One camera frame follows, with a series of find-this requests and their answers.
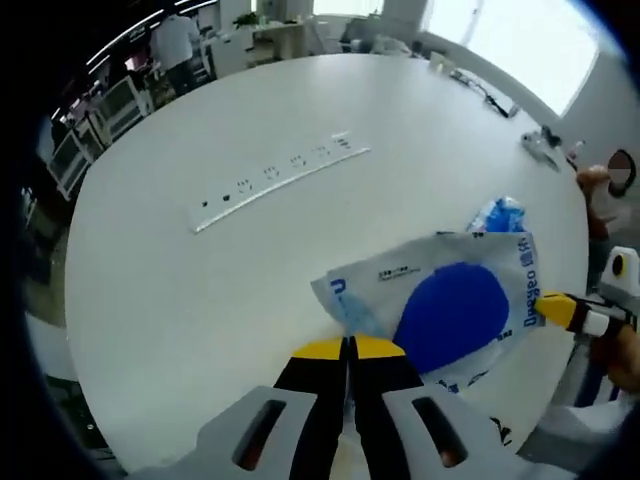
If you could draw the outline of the person's right hand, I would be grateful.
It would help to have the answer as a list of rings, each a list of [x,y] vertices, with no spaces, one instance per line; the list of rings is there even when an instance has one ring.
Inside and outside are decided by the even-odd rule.
[[[639,394],[639,336],[630,324],[623,324],[615,337],[593,339],[590,356],[614,386],[631,395]]]

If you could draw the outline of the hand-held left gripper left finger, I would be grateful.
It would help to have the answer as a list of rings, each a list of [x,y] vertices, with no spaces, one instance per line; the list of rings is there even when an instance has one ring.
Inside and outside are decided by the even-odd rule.
[[[205,479],[327,479],[342,431],[349,341],[294,351],[272,386],[245,394],[199,432]]]

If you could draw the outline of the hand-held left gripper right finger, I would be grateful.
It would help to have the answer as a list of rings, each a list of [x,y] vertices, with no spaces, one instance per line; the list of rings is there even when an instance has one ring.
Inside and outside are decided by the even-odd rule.
[[[426,385],[389,340],[349,339],[355,425],[373,479],[504,479],[496,424]]]

